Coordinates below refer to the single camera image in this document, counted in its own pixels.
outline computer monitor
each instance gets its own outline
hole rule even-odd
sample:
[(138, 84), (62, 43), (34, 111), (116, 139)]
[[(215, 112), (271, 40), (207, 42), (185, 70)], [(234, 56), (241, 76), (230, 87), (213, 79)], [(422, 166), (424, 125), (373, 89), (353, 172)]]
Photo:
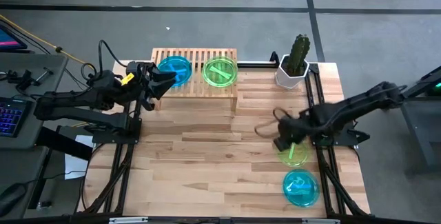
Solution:
[(26, 49), (28, 46), (20, 41), (6, 27), (0, 25), (0, 52)]

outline yellow tag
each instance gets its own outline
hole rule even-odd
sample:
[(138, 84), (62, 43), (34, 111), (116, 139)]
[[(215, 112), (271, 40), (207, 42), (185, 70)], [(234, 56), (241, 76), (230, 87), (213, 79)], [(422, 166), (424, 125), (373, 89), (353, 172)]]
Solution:
[(130, 73), (129, 75), (127, 75), (124, 79), (121, 79), (121, 85), (126, 85), (127, 83), (129, 83), (130, 80), (132, 80), (135, 76), (133, 75), (133, 73)]

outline blue petri dish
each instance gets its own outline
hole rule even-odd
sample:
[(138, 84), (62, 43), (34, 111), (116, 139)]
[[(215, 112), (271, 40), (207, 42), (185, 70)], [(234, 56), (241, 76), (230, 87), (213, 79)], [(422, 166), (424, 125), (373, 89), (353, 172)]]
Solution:
[(288, 201), (298, 207), (314, 205), (320, 195), (317, 179), (311, 172), (303, 169), (288, 172), (282, 187)]
[(172, 87), (179, 87), (187, 83), (192, 75), (192, 64), (188, 59), (181, 56), (170, 56), (162, 60), (158, 65), (158, 69), (161, 72), (176, 73), (176, 83)]

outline white paper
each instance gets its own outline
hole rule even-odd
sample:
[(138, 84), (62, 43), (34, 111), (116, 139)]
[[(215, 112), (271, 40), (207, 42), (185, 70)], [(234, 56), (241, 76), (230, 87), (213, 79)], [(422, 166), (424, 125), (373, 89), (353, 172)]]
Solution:
[[(93, 147), (94, 144), (92, 143), (92, 138), (93, 136), (77, 135), (75, 141), (82, 143), (86, 146)], [(88, 168), (88, 161), (84, 159), (79, 159), (69, 154), (65, 154), (64, 162), (65, 162), (64, 173), (66, 173), (66, 175), (64, 175), (65, 180), (76, 179), (85, 176), (85, 171)]]

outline yellow cable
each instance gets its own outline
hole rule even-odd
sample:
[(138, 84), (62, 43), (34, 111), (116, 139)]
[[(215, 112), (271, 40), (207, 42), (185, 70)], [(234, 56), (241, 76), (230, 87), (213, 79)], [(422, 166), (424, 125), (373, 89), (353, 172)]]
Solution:
[[(55, 45), (52, 45), (51, 43), (49, 43), (49, 42), (47, 42), (47, 41), (45, 41), (45, 40), (43, 40), (43, 39), (41, 39), (41, 38), (39, 38), (39, 37), (37, 37), (37, 36), (31, 34), (31, 33), (29, 33), (29, 32), (26, 31), (26, 30), (24, 30), (22, 27), (18, 26), (18, 25), (15, 24), (13, 21), (9, 20), (8, 18), (4, 17), (4, 16), (1, 15), (1, 14), (0, 14), (0, 18), (4, 19), (4, 20), (7, 21), (10, 25), (12, 25), (12, 26), (14, 26), (14, 27), (20, 29), (22, 32), (26, 33), (27, 35), (29, 35), (29, 36), (31, 36), (31, 37), (34, 37), (35, 39), (39, 40), (40, 42), (43, 42), (44, 44), (46, 44), (46, 45), (48, 45), (48, 46), (50, 46), (50, 47), (52, 47), (52, 48), (54, 48), (54, 49), (57, 48)], [(67, 52), (61, 51), (61, 53), (65, 54), (66, 56), (68, 56), (69, 58), (75, 60), (75, 61), (78, 62), (78, 63), (85, 64), (84, 61), (75, 58), (74, 56), (68, 54)]]

